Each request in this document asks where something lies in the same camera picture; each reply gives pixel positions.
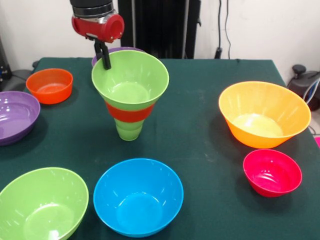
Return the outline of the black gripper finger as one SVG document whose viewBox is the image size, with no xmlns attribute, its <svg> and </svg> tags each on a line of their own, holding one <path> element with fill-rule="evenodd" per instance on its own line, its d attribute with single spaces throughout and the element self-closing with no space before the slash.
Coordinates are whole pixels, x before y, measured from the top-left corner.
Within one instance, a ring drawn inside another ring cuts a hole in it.
<svg viewBox="0 0 320 240">
<path fill-rule="evenodd" d="M 94 41 L 94 50 L 95 50 L 96 60 L 98 61 L 103 56 L 101 41 L 98 39 Z"/>
<path fill-rule="evenodd" d="M 111 66 L 110 57 L 109 57 L 109 50 L 104 42 L 99 43 L 99 50 L 100 50 L 99 55 L 102 58 L 104 69 L 110 70 L 112 66 Z"/>
</svg>

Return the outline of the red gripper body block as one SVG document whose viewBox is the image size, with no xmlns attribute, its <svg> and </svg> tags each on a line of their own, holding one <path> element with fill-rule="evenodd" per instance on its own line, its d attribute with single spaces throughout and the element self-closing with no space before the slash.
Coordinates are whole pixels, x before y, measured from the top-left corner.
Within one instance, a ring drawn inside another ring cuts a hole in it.
<svg viewBox="0 0 320 240">
<path fill-rule="evenodd" d="M 119 14 L 109 14 L 100 18 L 80 18 L 72 16 L 72 27 L 85 38 L 112 43 L 120 39 L 125 30 L 124 19 Z"/>
</svg>

